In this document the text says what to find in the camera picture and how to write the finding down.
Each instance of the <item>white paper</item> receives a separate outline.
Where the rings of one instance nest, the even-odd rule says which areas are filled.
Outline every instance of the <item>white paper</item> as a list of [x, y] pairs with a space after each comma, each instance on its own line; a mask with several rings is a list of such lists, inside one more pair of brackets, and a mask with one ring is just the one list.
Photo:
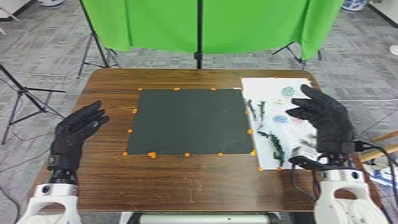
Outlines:
[[[303, 146], [301, 141], [315, 143], [315, 139], [310, 136], [317, 135], [317, 130], [301, 119], [290, 117], [287, 110], [297, 106], [292, 104], [292, 98], [308, 98], [303, 91], [303, 84], [310, 85], [308, 79], [297, 78], [244, 78], [244, 98], [246, 102], [253, 100], [253, 107], [256, 111], [256, 121], [253, 116], [253, 111], [247, 105], [249, 111], [249, 122], [253, 128], [253, 139], [258, 152], [260, 167], [265, 170], [276, 170], [279, 167], [279, 160], [274, 159], [276, 147], [271, 139], [258, 134], [258, 131], [267, 134], [274, 134], [281, 140], [281, 146], [285, 150], [285, 164], [283, 169], [292, 168], [288, 162], [292, 156], [292, 150]], [[283, 89], [294, 87], [295, 94], [292, 97], [285, 97]], [[263, 121], [260, 118], [260, 102], [265, 101], [265, 116]], [[278, 123], [274, 121], [276, 116], [285, 116], [288, 118], [288, 123]]]

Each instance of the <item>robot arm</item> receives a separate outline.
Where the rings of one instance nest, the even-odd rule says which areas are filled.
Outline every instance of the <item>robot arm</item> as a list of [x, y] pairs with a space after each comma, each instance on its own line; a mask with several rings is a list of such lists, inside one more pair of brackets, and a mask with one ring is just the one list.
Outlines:
[[[48, 170], [52, 176], [45, 184], [36, 187], [29, 201], [25, 215], [18, 224], [80, 224], [79, 216], [79, 178], [77, 172], [82, 159], [86, 139], [95, 135], [102, 125], [109, 122], [98, 101], [86, 106], [63, 120], [56, 128]], [[41, 209], [52, 205], [64, 206], [64, 214], [40, 215]]]
[[[290, 162], [304, 169], [322, 172], [320, 198], [315, 205], [317, 224], [388, 224], [382, 211], [370, 198], [365, 175], [349, 165], [349, 154], [354, 147], [354, 126], [349, 111], [331, 96], [310, 86], [303, 86], [310, 99], [294, 99], [299, 108], [287, 111], [290, 116], [313, 124], [317, 135], [317, 151], [327, 164], [319, 162], [315, 150], [297, 148]], [[336, 198], [338, 190], [347, 190], [356, 199]]]

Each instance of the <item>cloth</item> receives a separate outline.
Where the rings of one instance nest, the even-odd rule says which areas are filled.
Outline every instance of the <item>cloth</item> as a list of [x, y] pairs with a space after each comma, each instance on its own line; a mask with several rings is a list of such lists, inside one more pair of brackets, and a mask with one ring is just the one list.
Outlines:
[[[203, 52], [230, 54], [303, 45], [310, 59], [322, 47], [343, 0], [203, 0]], [[176, 52], [198, 48], [198, 0], [84, 0], [107, 48]]]

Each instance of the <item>floor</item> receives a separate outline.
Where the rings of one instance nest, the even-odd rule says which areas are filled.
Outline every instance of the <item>floor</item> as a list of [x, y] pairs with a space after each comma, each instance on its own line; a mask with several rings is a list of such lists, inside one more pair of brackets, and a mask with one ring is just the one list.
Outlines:
[[[89, 37], [79, 1], [66, 1], [57, 9], [45, 9], [36, 3], [22, 13], [20, 19], [20, 22], [0, 23], [9, 34], [0, 36], [0, 63], [25, 85], [68, 91], [66, 94], [56, 94], [52, 97], [54, 107], [68, 114], [86, 80], [96, 69], [88, 67], [84, 79], [75, 79]], [[398, 98], [398, 57], [388, 50], [393, 44], [398, 44], [398, 29], [379, 15], [368, 9], [356, 14], [342, 12], [322, 49], [324, 60], [311, 59], [306, 68], [326, 93], [336, 99]], [[95, 48], [89, 58], [91, 61], [100, 60]], [[191, 54], [152, 49], [134, 49], [132, 52], [120, 53], [118, 60], [125, 68], [194, 68], [196, 66]], [[287, 51], [272, 56], [269, 50], [237, 55], [207, 55], [205, 68], [301, 69], [301, 66]], [[6, 128], [15, 96], [11, 88], [0, 82], [0, 130]], [[351, 110], [363, 140], [398, 130], [398, 101], [345, 101], [343, 104]], [[18, 107], [18, 116], [32, 111], [34, 107], [25, 100]], [[0, 170], [48, 150], [57, 122], [57, 118], [40, 115], [36, 119], [16, 125], [8, 144], [0, 146]], [[20, 204], [27, 202], [27, 192], [45, 163], [45, 155], [15, 169], [0, 172], [2, 186]], [[391, 193], [388, 194], [382, 194], [384, 203], [391, 207], [393, 199], [388, 197]], [[0, 214], [0, 223], [13, 223], [16, 209], [4, 195], [0, 195]], [[118, 223], [116, 215], [84, 214], [86, 223]]]

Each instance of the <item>orange clip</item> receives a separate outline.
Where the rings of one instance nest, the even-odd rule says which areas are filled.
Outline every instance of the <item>orange clip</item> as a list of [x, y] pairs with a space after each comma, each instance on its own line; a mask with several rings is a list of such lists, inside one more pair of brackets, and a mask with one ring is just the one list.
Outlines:
[[148, 153], [148, 156], [152, 157], [152, 159], [157, 159], [157, 156], [159, 156], [159, 155], [157, 155], [157, 152], [150, 152], [150, 153]]

